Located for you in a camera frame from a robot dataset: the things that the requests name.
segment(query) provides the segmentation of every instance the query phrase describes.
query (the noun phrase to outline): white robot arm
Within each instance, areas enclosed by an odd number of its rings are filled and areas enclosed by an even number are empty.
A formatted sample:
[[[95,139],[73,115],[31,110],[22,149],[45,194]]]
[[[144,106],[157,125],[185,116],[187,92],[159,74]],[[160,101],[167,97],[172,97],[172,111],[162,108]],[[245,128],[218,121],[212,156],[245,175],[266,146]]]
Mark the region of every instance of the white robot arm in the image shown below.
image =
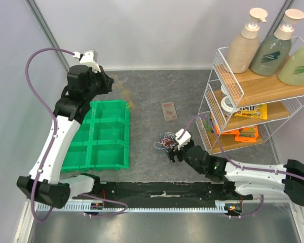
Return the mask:
[[[241,163],[209,155],[195,146],[188,131],[176,133],[176,146],[166,151],[173,163],[185,161],[199,174],[214,182],[224,182],[222,191],[227,194],[264,195],[291,199],[304,206],[304,165],[289,159],[286,165],[257,165]]]
[[[35,183],[34,200],[55,208],[62,208],[73,196],[91,192],[95,184],[100,183],[99,177],[89,174],[60,180],[60,171],[69,145],[90,110],[90,102],[95,96],[112,91],[111,86],[114,82],[97,64],[96,53],[93,50],[85,51],[83,55],[75,52],[74,57],[80,59],[81,65],[70,68],[67,74],[68,85],[63,89],[61,98],[55,105],[53,113],[58,124],[57,132],[54,134],[53,122],[34,167],[27,177],[20,176],[17,181],[17,186],[28,198]],[[47,154],[44,166],[40,169],[52,136],[55,138],[54,143]]]

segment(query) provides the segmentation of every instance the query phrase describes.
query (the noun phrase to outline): green compartment bin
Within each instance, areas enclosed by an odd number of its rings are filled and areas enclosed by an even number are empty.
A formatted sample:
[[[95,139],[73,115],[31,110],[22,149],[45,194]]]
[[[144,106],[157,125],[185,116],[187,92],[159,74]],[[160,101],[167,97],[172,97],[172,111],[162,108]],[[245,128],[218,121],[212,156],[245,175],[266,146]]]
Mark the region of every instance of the green compartment bin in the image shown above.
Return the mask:
[[[128,169],[128,152],[128,146],[120,140],[115,140],[113,144],[99,142],[92,144],[88,156],[89,168],[96,170]]]
[[[129,168],[129,107],[125,101],[90,103],[71,141],[62,172]]]
[[[86,161],[88,154],[88,145],[70,145],[66,153],[61,171],[64,173],[71,171],[87,171],[88,167],[86,165]]]

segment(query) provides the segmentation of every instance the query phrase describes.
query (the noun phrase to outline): small cardboard box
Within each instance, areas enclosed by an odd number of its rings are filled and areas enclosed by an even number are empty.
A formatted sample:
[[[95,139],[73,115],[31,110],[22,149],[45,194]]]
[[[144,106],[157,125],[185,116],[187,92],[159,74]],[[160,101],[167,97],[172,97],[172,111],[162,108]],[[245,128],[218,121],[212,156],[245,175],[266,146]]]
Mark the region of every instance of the small cardboard box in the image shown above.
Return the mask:
[[[162,103],[162,112],[163,112],[163,117],[166,122],[171,122],[173,120],[177,120],[177,111],[176,108],[174,107],[173,102],[169,103]]]
[[[247,127],[240,129],[240,136],[247,138],[257,138],[256,134],[258,132],[257,126]]]
[[[242,137],[241,135],[234,135],[235,141],[236,142],[252,142],[255,143],[257,142],[257,137],[259,137],[259,132],[258,129],[254,135],[250,135],[254,137]]]

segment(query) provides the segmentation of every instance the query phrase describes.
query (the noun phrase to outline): beige pump bottle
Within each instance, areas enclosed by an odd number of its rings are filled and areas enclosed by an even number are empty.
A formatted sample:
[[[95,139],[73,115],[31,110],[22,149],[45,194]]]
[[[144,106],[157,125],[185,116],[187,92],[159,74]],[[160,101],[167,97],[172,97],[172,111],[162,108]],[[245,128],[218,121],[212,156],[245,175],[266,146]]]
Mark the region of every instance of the beige pump bottle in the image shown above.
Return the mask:
[[[259,22],[266,22],[266,10],[253,8],[249,12],[251,22],[247,23],[241,33],[230,44],[226,61],[233,73],[245,72],[259,47]]]

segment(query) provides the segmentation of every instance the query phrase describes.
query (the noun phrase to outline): yellow-green pump bottle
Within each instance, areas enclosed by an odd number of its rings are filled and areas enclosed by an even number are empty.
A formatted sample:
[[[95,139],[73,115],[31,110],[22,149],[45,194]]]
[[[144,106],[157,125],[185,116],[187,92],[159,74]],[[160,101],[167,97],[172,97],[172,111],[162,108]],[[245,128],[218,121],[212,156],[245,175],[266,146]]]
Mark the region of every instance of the yellow-green pump bottle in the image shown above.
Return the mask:
[[[278,78],[287,85],[304,84],[304,46],[299,48],[287,61]]]

